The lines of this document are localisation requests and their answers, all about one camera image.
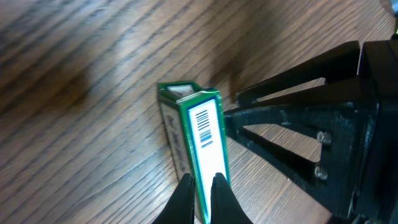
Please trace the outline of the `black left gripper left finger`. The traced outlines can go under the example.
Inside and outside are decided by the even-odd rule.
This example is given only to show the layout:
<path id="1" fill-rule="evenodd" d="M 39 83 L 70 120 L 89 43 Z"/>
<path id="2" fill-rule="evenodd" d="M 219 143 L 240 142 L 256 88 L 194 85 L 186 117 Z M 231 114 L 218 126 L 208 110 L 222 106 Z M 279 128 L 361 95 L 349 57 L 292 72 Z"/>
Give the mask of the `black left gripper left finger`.
<path id="1" fill-rule="evenodd" d="M 180 179 L 164 209 L 153 224 L 193 224 L 195 213 L 195 179 L 186 173 Z"/>

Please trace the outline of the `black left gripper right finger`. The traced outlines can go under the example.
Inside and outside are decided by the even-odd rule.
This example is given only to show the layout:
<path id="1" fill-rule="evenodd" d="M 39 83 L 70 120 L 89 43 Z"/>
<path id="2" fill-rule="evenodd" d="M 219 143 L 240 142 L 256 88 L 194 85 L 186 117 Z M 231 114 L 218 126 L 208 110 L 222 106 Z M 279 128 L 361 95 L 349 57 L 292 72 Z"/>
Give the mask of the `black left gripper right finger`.
<path id="1" fill-rule="evenodd" d="M 229 183 L 222 173 L 216 173 L 211 186 L 211 224 L 250 223 Z"/>

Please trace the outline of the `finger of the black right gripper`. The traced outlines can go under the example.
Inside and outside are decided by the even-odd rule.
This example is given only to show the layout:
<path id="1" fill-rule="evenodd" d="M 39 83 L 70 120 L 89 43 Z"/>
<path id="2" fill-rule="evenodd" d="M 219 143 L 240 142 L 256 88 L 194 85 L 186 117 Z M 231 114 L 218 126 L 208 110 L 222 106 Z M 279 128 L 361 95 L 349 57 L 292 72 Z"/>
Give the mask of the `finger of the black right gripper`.
<path id="1" fill-rule="evenodd" d="M 254 106 L 224 114 L 229 138 L 335 215 L 349 215 L 376 115 L 354 104 Z"/>

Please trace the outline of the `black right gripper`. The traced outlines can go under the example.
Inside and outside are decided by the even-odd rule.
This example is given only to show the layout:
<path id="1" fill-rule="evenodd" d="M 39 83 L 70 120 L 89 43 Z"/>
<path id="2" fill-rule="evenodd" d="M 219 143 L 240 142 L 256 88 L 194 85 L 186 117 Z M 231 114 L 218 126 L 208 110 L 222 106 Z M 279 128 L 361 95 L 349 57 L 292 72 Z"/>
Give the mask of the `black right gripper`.
<path id="1" fill-rule="evenodd" d="M 239 91 L 239 106 L 318 78 L 336 83 L 356 76 L 356 166 L 349 172 L 351 213 L 397 223 L 397 41 L 343 43 L 276 76 Z"/>

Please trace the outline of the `green axe brand box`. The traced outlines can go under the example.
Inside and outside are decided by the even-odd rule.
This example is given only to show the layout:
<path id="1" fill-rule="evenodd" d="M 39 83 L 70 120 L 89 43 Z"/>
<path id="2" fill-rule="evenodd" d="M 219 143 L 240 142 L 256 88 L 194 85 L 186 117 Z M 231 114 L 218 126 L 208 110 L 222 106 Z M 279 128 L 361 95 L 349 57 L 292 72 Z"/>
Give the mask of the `green axe brand box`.
<path id="1" fill-rule="evenodd" d="M 168 82 L 157 85 L 157 98 L 177 176 L 193 176 L 195 216 L 209 223 L 213 177 L 230 179 L 220 92 L 194 81 Z"/>

